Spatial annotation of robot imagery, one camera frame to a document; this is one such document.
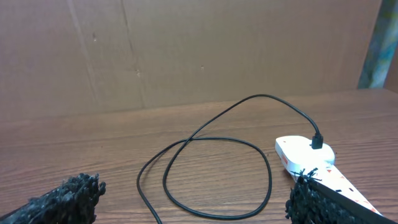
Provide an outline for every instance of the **power strip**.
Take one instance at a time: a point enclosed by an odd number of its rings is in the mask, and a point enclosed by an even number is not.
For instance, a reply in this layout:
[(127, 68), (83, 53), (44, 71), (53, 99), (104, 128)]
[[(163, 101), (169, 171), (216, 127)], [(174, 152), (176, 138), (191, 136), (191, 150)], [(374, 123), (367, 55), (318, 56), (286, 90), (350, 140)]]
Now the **power strip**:
[(313, 178), (381, 215), (354, 185), (334, 166), (335, 153), (332, 148), (323, 143), (321, 149), (312, 149), (312, 141), (302, 136), (284, 136), (276, 139), (275, 150), (282, 164), (296, 181), (300, 173), (307, 174), (317, 168)]

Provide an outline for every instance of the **teal fabric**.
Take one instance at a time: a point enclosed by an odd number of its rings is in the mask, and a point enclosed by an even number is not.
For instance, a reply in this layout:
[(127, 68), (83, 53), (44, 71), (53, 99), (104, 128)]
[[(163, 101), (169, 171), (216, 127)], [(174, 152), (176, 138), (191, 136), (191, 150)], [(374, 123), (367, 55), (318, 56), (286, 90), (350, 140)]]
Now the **teal fabric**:
[(359, 88), (382, 88), (398, 41), (398, 0), (383, 0)]

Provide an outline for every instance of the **wooden tabletop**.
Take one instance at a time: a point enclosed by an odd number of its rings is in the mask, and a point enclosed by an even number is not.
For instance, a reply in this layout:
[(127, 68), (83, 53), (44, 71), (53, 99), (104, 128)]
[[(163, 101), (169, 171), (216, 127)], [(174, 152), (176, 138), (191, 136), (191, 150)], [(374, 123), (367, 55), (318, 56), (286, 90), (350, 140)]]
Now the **wooden tabletop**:
[[(398, 222), (398, 95), (361, 90), (286, 97), (310, 115), (336, 152), (336, 166), (387, 218)], [(25, 204), (80, 172), (107, 183), (95, 223), (155, 223), (136, 189), (152, 156), (187, 138), (233, 102), (141, 111), (43, 118), (0, 124), (0, 213)], [(257, 216), (233, 223), (289, 223), (284, 218), (292, 178), (274, 145), (286, 135), (310, 138), (307, 120), (279, 102), (247, 101), (216, 120), (201, 136), (229, 136), (260, 147), (271, 163), (272, 195)], [(226, 223), (195, 217), (169, 201), (162, 175), (173, 148), (145, 172), (141, 184), (164, 223)], [(172, 195), (194, 209), (239, 215), (259, 206), (268, 176), (258, 152), (233, 142), (192, 142), (169, 174)]]

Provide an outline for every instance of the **cable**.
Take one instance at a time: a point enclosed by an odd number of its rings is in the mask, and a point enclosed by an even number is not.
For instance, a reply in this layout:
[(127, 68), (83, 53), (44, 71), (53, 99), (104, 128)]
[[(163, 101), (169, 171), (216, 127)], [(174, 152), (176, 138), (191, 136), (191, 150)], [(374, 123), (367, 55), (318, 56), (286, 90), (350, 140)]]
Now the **cable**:
[[(216, 219), (216, 220), (241, 220), (244, 218), (249, 218), (252, 216), (257, 215), (258, 213), (260, 213), (265, 206), (267, 205), (269, 198), (271, 196), (271, 189), (272, 189), (272, 176), (271, 176), (271, 167), (268, 163), (267, 157), (266, 155), (261, 151), (261, 149), (259, 149), (257, 146), (240, 140), (240, 139), (236, 139), (236, 138), (228, 138), (228, 137), (203, 137), (203, 138), (194, 138), (194, 136), (200, 131), (202, 130), (205, 126), (207, 126), (208, 124), (210, 124), (211, 122), (213, 122), (215, 119), (219, 118), (220, 116), (222, 116), (223, 114), (227, 113), (229, 110), (231, 110), (232, 108), (234, 108), (235, 106), (238, 106), (239, 104), (245, 102), (246, 100), (250, 100), (251, 98), (255, 98), (255, 97), (267, 97), (267, 98), (272, 98), (274, 100), (277, 100), (285, 105), (287, 105), (288, 107), (292, 108), (294, 111), (296, 111), (298, 114), (300, 114), (301, 116), (303, 116), (305, 119), (307, 119), (313, 126), (313, 128), (315, 129), (315, 135), (314, 137), (312, 137), (312, 147), (313, 149), (317, 148), (321, 148), (322, 147), (322, 143), (323, 143), (323, 137), (319, 132), (318, 126), (317, 124), (315, 124), (315, 122), (308, 116), (306, 115), (303, 111), (300, 111), (298, 108), (296, 108), (295, 106), (291, 105), (290, 103), (288, 103), (285, 100), (282, 100), (276, 96), (272, 96), (272, 95), (267, 95), (267, 94), (258, 94), (258, 95), (252, 95), (249, 96), (237, 103), (235, 103), (234, 105), (230, 106), (228, 109), (224, 110), (223, 112), (221, 112), (219, 115), (215, 116), (214, 118), (212, 118), (211, 120), (207, 121), (204, 125), (202, 125), (200, 128), (198, 128), (189, 138), (187, 139), (183, 139), (183, 140), (179, 140), (169, 146), (167, 146), (165, 149), (161, 150), (158, 154), (156, 154), (152, 159), (150, 159), (140, 170), (140, 172), (138, 173), (137, 176), (137, 190), (139, 192), (139, 195), (141, 196), (141, 198), (143, 199), (143, 201), (145, 202), (145, 204), (148, 206), (150, 212), (153, 214), (153, 216), (155, 217), (157, 223), (162, 223), (162, 221), (160, 220), (158, 214), (156, 213), (156, 211), (154, 210), (154, 208), (152, 207), (152, 205), (149, 203), (148, 199), (146, 198), (146, 196), (144, 195), (143, 191), (141, 190), (141, 186), (140, 186), (140, 178), (142, 173), (144, 172), (145, 168), (153, 161), (155, 160), (157, 157), (159, 157), (160, 155), (162, 155), (163, 153), (167, 152), (169, 149), (173, 148), (175, 145), (180, 144), (181, 142), (184, 142), (182, 144), (182, 146), (180, 147), (180, 149), (178, 149), (178, 151), (174, 154), (173, 158), (171, 158), (169, 164), (166, 167), (166, 170), (163, 174), (163, 189), (166, 193), (166, 195), (169, 197), (169, 199), (176, 204), (177, 206), (179, 206), (180, 208), (182, 208), (183, 210), (192, 213), (193, 215), (199, 216), (199, 217), (203, 217), (203, 218), (212, 218), (212, 219)], [(238, 143), (242, 143), (245, 144), (247, 146), (252, 147), (253, 149), (255, 149), (257, 152), (260, 153), (260, 155), (262, 156), (262, 158), (264, 159), (264, 161), (266, 162), (266, 166), (267, 166), (267, 170), (268, 170), (268, 191), (267, 191), (267, 195), (264, 199), (264, 201), (260, 204), (260, 206), (258, 208), (256, 208), (254, 211), (243, 214), (243, 215), (213, 215), (213, 214), (209, 214), (209, 213), (203, 213), (203, 212), (199, 212), (196, 211), (194, 209), (188, 208), (187, 206), (183, 205), (182, 203), (178, 202), (169, 192), (168, 188), (167, 188), (167, 175), (169, 174), (170, 168), (174, 163), (174, 160), (177, 158), (177, 156), (180, 154), (180, 152), (185, 148), (185, 146), (190, 142), (190, 141), (196, 141), (196, 140), (228, 140), (228, 141), (234, 141), (234, 142), (238, 142)]]

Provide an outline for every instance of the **cable connector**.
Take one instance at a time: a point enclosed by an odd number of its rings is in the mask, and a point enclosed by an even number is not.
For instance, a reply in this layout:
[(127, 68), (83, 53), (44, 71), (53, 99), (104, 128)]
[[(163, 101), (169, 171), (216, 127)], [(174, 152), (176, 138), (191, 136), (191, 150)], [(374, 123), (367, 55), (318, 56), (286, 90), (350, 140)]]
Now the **cable connector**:
[(312, 137), (312, 149), (321, 149), (323, 146), (323, 136), (321, 134), (315, 133)]

